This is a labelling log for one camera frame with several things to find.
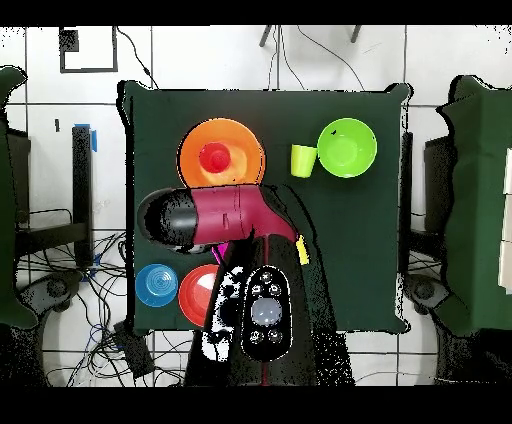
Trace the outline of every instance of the black frame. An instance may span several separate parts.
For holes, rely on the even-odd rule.
[[[27,134],[16,132],[28,140]],[[93,264],[91,143],[89,128],[74,127],[73,136],[73,223],[38,229],[23,229],[16,233],[16,256],[21,257],[68,243],[75,243],[75,261],[79,268]],[[13,158],[26,162],[27,156]]]

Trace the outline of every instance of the white tiled floor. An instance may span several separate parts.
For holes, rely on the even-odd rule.
[[[304,33],[348,61],[366,90],[382,91],[404,80],[412,85],[414,95],[409,108],[409,130],[414,133],[412,210],[424,213],[423,146],[448,131],[435,106],[447,102],[450,82],[460,74],[476,74],[496,87],[512,84],[508,71],[512,61],[510,30],[503,26],[494,29],[490,26],[363,25],[353,44],[350,42],[353,28],[351,25],[301,26]],[[97,56],[89,61],[83,50],[72,55],[82,66],[95,66],[98,57],[108,56],[108,43],[104,42],[108,30],[78,29],[84,49],[96,44]],[[271,32],[266,46],[260,48],[263,29],[263,25],[121,27],[132,37],[140,59],[152,71],[160,88],[209,89],[267,88],[274,40]],[[305,38],[296,26],[284,25],[283,38],[286,59],[306,89],[361,90],[345,64]],[[151,86],[129,41],[121,34],[117,34],[117,40],[119,72],[61,74],[57,28],[28,28],[26,38],[23,28],[0,28],[0,64],[25,69],[27,63],[28,96],[25,97],[25,86],[15,90],[7,112],[10,126],[20,130],[28,126],[32,140],[31,207],[36,210],[71,206],[70,130],[74,124],[88,123],[98,134],[98,151],[93,153],[94,227],[107,230],[95,231],[97,239],[126,225],[125,135],[115,108],[116,84],[122,79],[133,79]],[[271,88],[276,87],[276,68],[274,59]],[[282,90],[301,89],[286,65],[283,51],[279,80]],[[60,132],[55,130],[55,119],[59,119]],[[66,214],[34,215],[32,226],[63,223],[66,219]],[[413,228],[423,227],[422,217],[412,217],[412,221]],[[104,261],[122,264],[115,247]],[[18,284],[26,284],[26,274],[19,272]],[[38,273],[32,274],[32,279],[38,277]],[[98,276],[98,279],[101,282],[105,277]],[[80,294],[88,305],[91,320],[98,322],[97,301],[91,288],[83,284]],[[125,280],[116,282],[114,290],[125,293]],[[112,323],[116,323],[126,314],[126,302],[123,297],[111,295],[108,300]],[[358,385],[431,384],[437,352],[432,320],[416,314],[407,299],[403,300],[403,310],[404,318],[411,325],[406,334],[347,335]],[[186,342],[177,347],[178,351],[189,349],[191,332],[165,335],[174,346]],[[83,356],[81,351],[88,338],[89,326],[78,298],[69,310],[61,314],[52,312],[44,338],[47,370],[74,367]],[[150,349],[154,348],[154,357],[158,358],[157,366],[170,371],[179,370],[181,364],[184,369],[187,354],[174,352],[169,342],[161,332],[148,337]],[[397,375],[397,371],[422,376]],[[65,385],[69,373],[69,370],[56,371],[50,374],[51,381]],[[88,386],[88,377],[84,375],[82,379],[83,385]],[[123,379],[127,385],[133,385],[131,374]],[[152,381],[153,376],[146,378],[150,386]],[[175,377],[164,373],[156,385],[167,386],[175,381]],[[119,385],[119,382],[108,379],[98,384]],[[137,386],[144,384],[139,380]]]

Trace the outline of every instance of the floor tile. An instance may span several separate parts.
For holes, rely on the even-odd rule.
[[[73,373],[73,368],[83,357],[83,353],[43,352],[43,367],[50,385],[66,387],[69,377]]]
[[[356,386],[395,386],[396,354],[350,355]]]
[[[183,382],[187,368],[188,354],[155,353],[155,387],[167,387],[178,382]]]
[[[360,331],[346,333],[349,353],[357,352],[396,352],[397,336],[382,332]]]
[[[389,85],[403,81],[403,25],[363,25],[355,43],[350,41],[354,25],[301,25],[300,29],[348,62],[365,90],[383,91]],[[296,25],[283,25],[283,36],[288,63],[306,89],[362,90],[345,63],[307,39]],[[272,45],[271,37],[267,43]],[[281,89],[301,89],[288,69],[284,54],[280,63],[280,82]]]
[[[155,351],[188,352],[193,337],[192,331],[155,331]]]
[[[437,353],[437,333],[430,315],[420,315],[414,310],[413,303],[403,298],[404,318],[411,329],[400,334],[400,352]]]
[[[265,46],[259,47],[264,28],[264,25],[155,27],[154,77],[163,88],[267,88],[275,42],[272,29]],[[282,28],[281,90],[301,90],[286,65],[285,54],[291,69],[307,89],[361,90],[343,62],[305,38],[296,26]],[[350,42],[352,26],[305,25],[301,29],[348,61],[367,90],[384,90],[402,81],[403,25],[366,25],[355,44]],[[277,56],[272,65],[270,88],[276,88],[276,84]]]
[[[27,122],[25,105],[10,105],[5,106],[7,112],[7,121],[9,128],[18,131],[25,131],[25,124]]]
[[[0,27],[0,66],[12,65],[25,69],[25,29]],[[25,87],[16,88],[9,96],[10,103],[25,102]]]
[[[106,54],[102,51],[112,49],[111,45],[103,39],[104,31],[93,26],[77,27],[77,29],[79,40],[84,39],[84,49],[86,38],[90,40],[98,37],[95,56],[91,54],[91,65],[88,66],[97,65],[98,56]],[[150,69],[150,27],[121,26],[120,29],[132,38],[140,60]],[[150,78],[137,61],[131,43],[119,33],[117,34],[118,72],[61,74],[59,30],[56,27],[29,28],[27,48],[29,103],[114,103],[117,99],[117,83],[121,80],[136,80],[147,86],[150,85]],[[81,58],[80,62],[85,64],[87,60]]]
[[[414,87],[411,104],[447,103],[450,83],[458,75],[476,75],[496,88],[509,87],[511,43],[509,25],[408,25],[406,79]]]
[[[436,375],[437,355],[400,354],[398,375],[399,386],[432,385]]]
[[[409,108],[409,131],[413,134],[411,211],[425,213],[425,143],[448,135],[448,126],[434,108]],[[411,228],[424,229],[424,217],[411,217]]]
[[[106,235],[102,232],[95,232],[96,240],[99,240]],[[99,245],[96,253],[100,253],[104,248],[104,244]],[[122,265],[123,261],[119,257],[117,245],[111,247],[109,254],[105,254],[101,263],[110,267],[110,265]],[[35,278],[37,273],[32,273],[32,278]],[[81,282],[78,293],[87,305],[87,316],[92,324],[105,322],[105,312],[103,310],[103,303],[100,303],[97,295],[93,291],[105,298],[109,304],[111,311],[111,320],[109,328],[113,331],[113,325],[123,321],[126,318],[126,290],[127,284],[125,278],[114,278],[105,272],[98,272],[94,276],[92,284]],[[54,350],[85,350],[87,347],[90,349],[94,345],[94,341],[98,340],[99,334],[93,335],[92,341],[89,341],[91,328],[86,320],[86,309],[78,296],[73,297],[71,306],[68,310],[62,313],[51,312],[45,327],[43,338],[43,349]]]
[[[94,228],[124,228],[126,222],[126,136],[115,106],[33,106],[28,108],[30,208],[73,205],[71,129],[90,124],[97,134],[92,152]],[[55,119],[59,120],[59,132]]]

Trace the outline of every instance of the red plate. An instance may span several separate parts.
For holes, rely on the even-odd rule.
[[[199,327],[204,325],[218,269],[219,265],[199,266],[190,271],[180,284],[178,302],[183,315]]]

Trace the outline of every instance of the white paper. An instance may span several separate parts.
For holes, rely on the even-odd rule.
[[[505,184],[503,194],[512,194],[512,149],[507,149],[507,164],[505,167]]]
[[[500,245],[498,284],[512,290],[512,243],[508,241],[502,241]]]
[[[505,196],[505,211],[503,214],[502,240],[512,242],[512,195]]]

